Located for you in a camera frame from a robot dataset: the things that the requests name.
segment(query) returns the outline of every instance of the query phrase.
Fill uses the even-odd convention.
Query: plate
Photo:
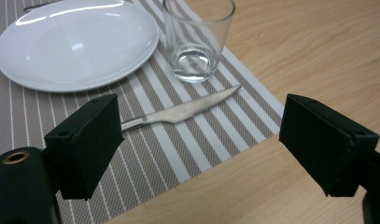
[[[98,88],[130,75],[158,44],[144,10],[118,0],[64,0],[40,7],[0,36],[0,70],[38,91]]]

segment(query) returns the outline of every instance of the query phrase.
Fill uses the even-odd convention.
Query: wooden table
[[[235,3],[227,46],[280,102],[308,96],[380,134],[380,0]],[[364,193],[326,197],[276,135],[109,223],[362,223]]]

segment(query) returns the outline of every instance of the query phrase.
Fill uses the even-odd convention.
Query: clear glass cup
[[[202,82],[216,73],[234,11],[233,0],[163,0],[167,57],[175,77]]]

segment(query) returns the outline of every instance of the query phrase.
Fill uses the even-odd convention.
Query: striped placemat
[[[0,0],[0,34],[39,0]],[[62,200],[64,223],[102,223],[278,133],[283,106],[228,50],[215,77],[183,83],[167,73],[162,0],[134,1],[160,28],[160,43],[132,75],[76,93],[32,91],[0,71],[0,155],[17,147],[44,148],[43,137],[90,99],[119,97],[121,120],[163,110],[241,84],[225,103],[177,125],[157,123],[124,135],[89,201]]]

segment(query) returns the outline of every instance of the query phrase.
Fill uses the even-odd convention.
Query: table knife
[[[130,119],[122,122],[120,127],[122,132],[126,133],[156,122],[178,123],[180,121],[192,118],[221,103],[237,92],[241,87],[241,85],[238,85],[225,91],[218,91],[199,99],[189,101],[181,105],[172,106],[165,110],[148,114],[140,118]]]

